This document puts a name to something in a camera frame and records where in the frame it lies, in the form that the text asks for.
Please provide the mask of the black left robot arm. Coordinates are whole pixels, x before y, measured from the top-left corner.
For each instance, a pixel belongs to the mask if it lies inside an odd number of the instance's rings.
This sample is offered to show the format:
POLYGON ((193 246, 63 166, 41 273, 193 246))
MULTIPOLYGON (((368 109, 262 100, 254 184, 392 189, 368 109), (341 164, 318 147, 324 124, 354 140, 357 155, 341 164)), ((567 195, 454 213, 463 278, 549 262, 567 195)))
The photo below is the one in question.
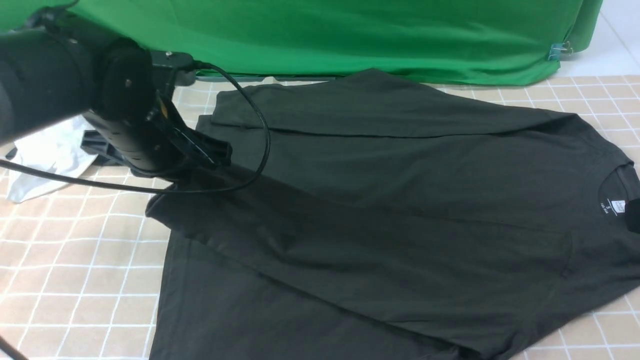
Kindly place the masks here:
POLYGON ((229 166, 230 143, 190 129, 172 102, 196 62, 142 47, 71 13, 38 9, 0 41, 0 139, 5 145, 83 116, 81 148, 144 177, 229 166))

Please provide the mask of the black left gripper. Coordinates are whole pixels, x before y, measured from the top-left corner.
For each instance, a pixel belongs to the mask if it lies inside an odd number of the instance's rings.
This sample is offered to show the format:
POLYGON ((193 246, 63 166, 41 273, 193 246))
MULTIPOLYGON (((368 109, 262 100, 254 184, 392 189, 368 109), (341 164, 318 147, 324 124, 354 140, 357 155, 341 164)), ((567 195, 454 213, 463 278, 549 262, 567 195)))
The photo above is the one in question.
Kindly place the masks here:
POLYGON ((128 166, 142 176, 183 176, 231 165, 233 147, 190 129, 166 95, 98 96, 84 118, 80 148, 95 166, 128 166))

